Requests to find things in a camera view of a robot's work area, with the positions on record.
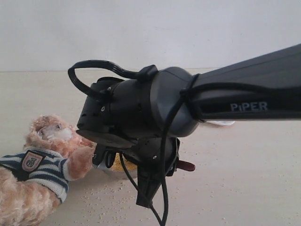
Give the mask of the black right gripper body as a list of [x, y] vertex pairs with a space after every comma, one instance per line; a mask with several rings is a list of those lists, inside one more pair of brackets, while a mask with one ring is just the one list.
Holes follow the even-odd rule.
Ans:
[[[172, 176], [179, 160], [180, 140], [168, 137], [165, 144], [165, 176]], [[140, 139], [136, 145], [124, 150], [125, 158], [137, 166], [139, 188], [136, 205], [149, 208], [161, 186], [161, 138]]]

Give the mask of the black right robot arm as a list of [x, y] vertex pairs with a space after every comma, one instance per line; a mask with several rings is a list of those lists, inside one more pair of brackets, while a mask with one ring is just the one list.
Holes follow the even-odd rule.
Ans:
[[68, 70], [87, 98], [77, 133], [95, 143], [96, 159], [122, 152], [138, 167], [136, 204], [150, 208], [162, 179], [179, 168], [179, 139], [201, 122], [298, 120], [301, 47], [295, 45], [204, 74], [150, 65], [128, 71], [87, 60]]

